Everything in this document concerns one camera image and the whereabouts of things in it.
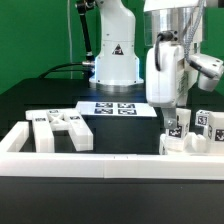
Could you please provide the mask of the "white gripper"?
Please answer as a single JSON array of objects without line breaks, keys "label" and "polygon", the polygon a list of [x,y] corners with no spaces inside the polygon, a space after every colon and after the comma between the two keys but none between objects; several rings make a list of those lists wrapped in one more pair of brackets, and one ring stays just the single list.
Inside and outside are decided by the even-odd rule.
[{"label": "white gripper", "polygon": [[198,69],[187,64],[181,45],[171,43],[160,43],[147,54],[146,99],[150,106],[163,108],[166,129],[177,127],[174,107],[186,105],[188,90],[195,83],[212,92],[224,74],[224,62],[218,58],[196,53],[190,59]]}]

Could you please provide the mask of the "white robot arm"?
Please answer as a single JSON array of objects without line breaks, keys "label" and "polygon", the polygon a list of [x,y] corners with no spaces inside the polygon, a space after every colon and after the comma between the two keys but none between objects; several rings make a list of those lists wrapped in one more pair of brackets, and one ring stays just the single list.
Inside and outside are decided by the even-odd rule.
[{"label": "white robot arm", "polygon": [[95,0],[101,16],[101,50],[95,59],[90,85],[125,91],[144,84],[150,106],[162,110],[164,126],[177,126],[177,108],[187,102],[197,85],[215,89],[224,74],[224,62],[202,54],[203,11],[207,0],[145,0],[146,75],[139,76],[134,51],[134,14],[121,0]]}]

